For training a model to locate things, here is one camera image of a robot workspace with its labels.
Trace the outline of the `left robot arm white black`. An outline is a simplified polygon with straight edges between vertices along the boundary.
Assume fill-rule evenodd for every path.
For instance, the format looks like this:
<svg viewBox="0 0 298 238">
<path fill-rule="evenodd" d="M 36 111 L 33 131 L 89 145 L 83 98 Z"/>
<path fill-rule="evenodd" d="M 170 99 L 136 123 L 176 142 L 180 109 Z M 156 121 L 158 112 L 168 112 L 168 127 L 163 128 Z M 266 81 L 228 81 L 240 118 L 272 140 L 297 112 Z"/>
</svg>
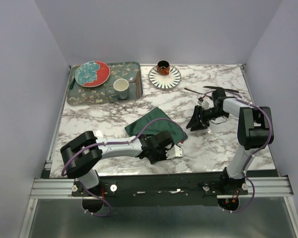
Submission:
<svg viewBox="0 0 298 238">
<path fill-rule="evenodd" d="M 90 196 L 100 191 L 100 178 L 93 167 L 102 159 L 113 157 L 147 158 L 151 164 L 168 159 L 167 151 L 175 146 L 171 134 L 165 130 L 147 137 L 122 139 L 97 138 L 86 131 L 60 149 L 64 168 L 61 175 L 77 179 Z"/>
</svg>

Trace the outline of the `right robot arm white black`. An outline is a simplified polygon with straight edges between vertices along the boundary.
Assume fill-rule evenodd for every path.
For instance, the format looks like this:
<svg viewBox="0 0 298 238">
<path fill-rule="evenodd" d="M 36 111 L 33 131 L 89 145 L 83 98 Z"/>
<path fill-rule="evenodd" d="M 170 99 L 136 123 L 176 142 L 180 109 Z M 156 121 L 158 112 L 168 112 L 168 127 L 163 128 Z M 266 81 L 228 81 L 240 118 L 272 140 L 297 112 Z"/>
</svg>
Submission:
<svg viewBox="0 0 298 238">
<path fill-rule="evenodd" d="M 226 178 L 218 183 L 222 193 L 230 194 L 237 186 L 234 179 L 244 179 L 255 155 L 274 140 L 271 109 L 243 101 L 236 90 L 213 86 L 207 88 L 211 91 L 204 95 L 211 94 L 213 106 L 210 108 L 204 99 L 200 98 L 200 105 L 194 107 L 193 115 L 186 128 L 191 131 L 204 130 L 217 118 L 227 119 L 229 116 L 238 118 L 239 147 L 233 160 L 223 172 Z"/>
</svg>

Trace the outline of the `black spoon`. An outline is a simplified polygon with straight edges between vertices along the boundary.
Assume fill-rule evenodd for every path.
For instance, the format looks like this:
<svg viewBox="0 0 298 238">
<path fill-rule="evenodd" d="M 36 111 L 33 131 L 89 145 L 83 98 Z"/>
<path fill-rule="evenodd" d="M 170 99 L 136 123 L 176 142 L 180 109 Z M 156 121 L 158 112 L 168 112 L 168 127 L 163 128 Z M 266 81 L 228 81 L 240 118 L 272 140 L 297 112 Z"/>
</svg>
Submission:
<svg viewBox="0 0 298 238">
<path fill-rule="evenodd" d="M 197 91 L 194 91 L 192 89 L 184 88 L 184 90 L 189 91 L 189 92 L 193 92 L 193 93 L 196 93 L 196 94 L 199 94 L 199 95 L 204 95 L 204 93 L 197 92 Z"/>
</svg>

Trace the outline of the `black knife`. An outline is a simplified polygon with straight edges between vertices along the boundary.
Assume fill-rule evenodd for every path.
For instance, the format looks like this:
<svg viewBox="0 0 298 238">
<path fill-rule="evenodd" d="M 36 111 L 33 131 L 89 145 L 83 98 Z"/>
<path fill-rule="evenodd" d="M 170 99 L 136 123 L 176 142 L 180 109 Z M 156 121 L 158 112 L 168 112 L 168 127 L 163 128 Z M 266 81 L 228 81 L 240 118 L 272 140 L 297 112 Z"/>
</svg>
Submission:
<svg viewBox="0 0 298 238">
<path fill-rule="evenodd" d="M 230 93 L 233 93 L 233 94 L 239 94 L 239 91 L 237 91 L 237 90 L 234 90 L 234 89 L 225 89 L 225 88 L 217 87 L 217 86 L 204 86 L 204 88 L 214 89 L 214 90 L 223 89 L 224 91 L 227 91 L 227 92 L 230 92 Z"/>
</svg>

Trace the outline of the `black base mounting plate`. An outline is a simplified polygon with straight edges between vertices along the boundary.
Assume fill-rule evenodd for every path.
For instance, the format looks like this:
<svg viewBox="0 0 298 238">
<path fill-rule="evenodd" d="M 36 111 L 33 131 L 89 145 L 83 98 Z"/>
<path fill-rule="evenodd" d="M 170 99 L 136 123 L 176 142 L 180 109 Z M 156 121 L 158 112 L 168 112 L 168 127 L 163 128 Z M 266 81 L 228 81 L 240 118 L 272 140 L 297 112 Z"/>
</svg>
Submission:
<svg viewBox="0 0 298 238">
<path fill-rule="evenodd" d="M 244 183 L 243 178 L 227 178 L 221 172 L 101 176 L 99 185 L 89 191 L 113 207 L 217 206 L 227 204 L 224 198 L 247 195 Z"/>
</svg>

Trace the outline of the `white striped saucer plate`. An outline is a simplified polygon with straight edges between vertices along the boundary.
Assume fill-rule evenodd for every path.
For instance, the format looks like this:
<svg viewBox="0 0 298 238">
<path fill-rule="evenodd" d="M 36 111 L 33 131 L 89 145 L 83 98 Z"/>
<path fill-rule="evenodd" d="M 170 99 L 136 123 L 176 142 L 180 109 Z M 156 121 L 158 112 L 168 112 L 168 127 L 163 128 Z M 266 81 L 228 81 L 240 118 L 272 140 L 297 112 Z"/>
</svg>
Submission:
<svg viewBox="0 0 298 238">
<path fill-rule="evenodd" d="M 153 67 L 149 71 L 150 83 L 154 87 L 162 90 L 169 90 L 175 88 L 180 83 L 181 78 L 182 76 L 180 71 L 174 66 L 170 67 L 168 75 L 159 74 L 156 67 Z"/>
</svg>

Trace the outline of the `brown glazed cup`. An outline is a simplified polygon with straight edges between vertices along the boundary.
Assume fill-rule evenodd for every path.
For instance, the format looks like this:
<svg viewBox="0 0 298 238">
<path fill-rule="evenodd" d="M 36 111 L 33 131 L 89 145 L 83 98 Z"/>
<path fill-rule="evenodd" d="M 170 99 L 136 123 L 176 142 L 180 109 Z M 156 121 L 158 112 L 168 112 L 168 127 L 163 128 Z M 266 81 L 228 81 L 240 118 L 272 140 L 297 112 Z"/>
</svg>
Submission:
<svg viewBox="0 0 298 238">
<path fill-rule="evenodd" d="M 160 75 L 169 75 L 170 64 L 165 60 L 161 60 L 157 63 L 156 70 Z"/>
</svg>

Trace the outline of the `silver spoon on tray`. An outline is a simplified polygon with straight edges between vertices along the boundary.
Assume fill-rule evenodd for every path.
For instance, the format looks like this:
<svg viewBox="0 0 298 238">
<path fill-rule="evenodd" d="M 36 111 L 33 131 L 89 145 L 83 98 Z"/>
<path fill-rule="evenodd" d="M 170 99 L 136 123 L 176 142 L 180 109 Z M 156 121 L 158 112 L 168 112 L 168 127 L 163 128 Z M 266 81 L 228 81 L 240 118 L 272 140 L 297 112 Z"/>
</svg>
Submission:
<svg viewBox="0 0 298 238">
<path fill-rule="evenodd" d="M 133 83 L 133 82 L 136 81 L 136 78 L 135 78 L 135 77 L 131 77 L 131 78 L 128 79 L 128 81 L 129 81 L 130 83 Z"/>
</svg>

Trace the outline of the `floral teal serving tray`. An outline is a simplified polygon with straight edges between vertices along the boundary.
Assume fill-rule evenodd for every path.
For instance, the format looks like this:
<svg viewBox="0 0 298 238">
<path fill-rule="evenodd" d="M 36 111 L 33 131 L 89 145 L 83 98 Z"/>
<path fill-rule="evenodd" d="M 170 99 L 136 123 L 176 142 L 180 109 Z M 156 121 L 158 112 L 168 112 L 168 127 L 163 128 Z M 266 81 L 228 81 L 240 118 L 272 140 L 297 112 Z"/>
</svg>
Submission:
<svg viewBox="0 0 298 238">
<path fill-rule="evenodd" d="M 69 72 L 69 85 L 66 101 L 71 106 L 83 106 L 91 104 L 113 103 L 118 102 L 117 94 L 113 88 L 113 83 L 123 78 L 128 80 L 131 77 L 136 77 L 137 72 L 141 73 L 141 66 L 136 61 L 109 63 L 110 76 L 107 81 L 98 87 L 82 87 L 75 82 L 74 87 L 70 90 L 70 84 L 75 76 L 78 65 L 72 66 Z M 136 96 L 136 82 L 129 83 L 129 97 L 126 101 L 134 101 L 140 99 L 143 95 L 142 76 L 140 76 L 140 97 Z"/>
</svg>

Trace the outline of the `red and teal plate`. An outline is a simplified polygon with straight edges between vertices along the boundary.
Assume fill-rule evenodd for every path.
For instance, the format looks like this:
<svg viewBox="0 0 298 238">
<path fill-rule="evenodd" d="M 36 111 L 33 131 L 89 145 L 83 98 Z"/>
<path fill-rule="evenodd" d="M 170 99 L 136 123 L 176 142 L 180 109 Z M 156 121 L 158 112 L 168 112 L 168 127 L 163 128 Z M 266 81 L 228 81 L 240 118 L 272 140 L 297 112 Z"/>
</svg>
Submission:
<svg viewBox="0 0 298 238">
<path fill-rule="evenodd" d="M 110 67 L 101 61 L 89 61 L 79 66 L 75 72 L 75 80 L 82 87 L 98 87 L 110 76 Z"/>
</svg>

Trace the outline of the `aluminium frame rail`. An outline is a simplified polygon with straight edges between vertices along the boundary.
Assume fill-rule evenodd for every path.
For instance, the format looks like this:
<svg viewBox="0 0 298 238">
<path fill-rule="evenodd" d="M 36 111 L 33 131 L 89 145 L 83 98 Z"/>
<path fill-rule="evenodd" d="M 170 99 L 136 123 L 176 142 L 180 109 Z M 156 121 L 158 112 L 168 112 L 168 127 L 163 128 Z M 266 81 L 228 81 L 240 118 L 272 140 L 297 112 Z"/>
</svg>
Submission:
<svg viewBox="0 0 298 238">
<path fill-rule="evenodd" d="M 298 215 L 292 199 L 293 190 L 287 177 L 251 178 L 255 185 L 255 197 L 282 197 L 298 238 Z M 35 179 L 27 204 L 20 238 L 28 238 L 39 200 L 42 199 L 75 199 L 72 196 L 73 179 Z"/>
</svg>

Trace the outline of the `green handled utensil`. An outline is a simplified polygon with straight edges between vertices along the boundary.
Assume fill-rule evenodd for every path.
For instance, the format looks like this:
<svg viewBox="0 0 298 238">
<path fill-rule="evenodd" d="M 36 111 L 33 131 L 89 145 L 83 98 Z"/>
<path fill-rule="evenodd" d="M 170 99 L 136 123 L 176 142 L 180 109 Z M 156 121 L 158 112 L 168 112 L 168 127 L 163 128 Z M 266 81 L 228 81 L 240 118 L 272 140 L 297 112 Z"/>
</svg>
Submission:
<svg viewBox="0 0 298 238">
<path fill-rule="evenodd" d="M 70 84 L 70 90 L 72 90 L 72 89 L 73 89 L 73 87 L 74 87 L 74 84 L 75 84 L 75 77 L 73 78 L 73 80 L 72 80 L 72 82 L 71 82 L 71 84 Z"/>
</svg>

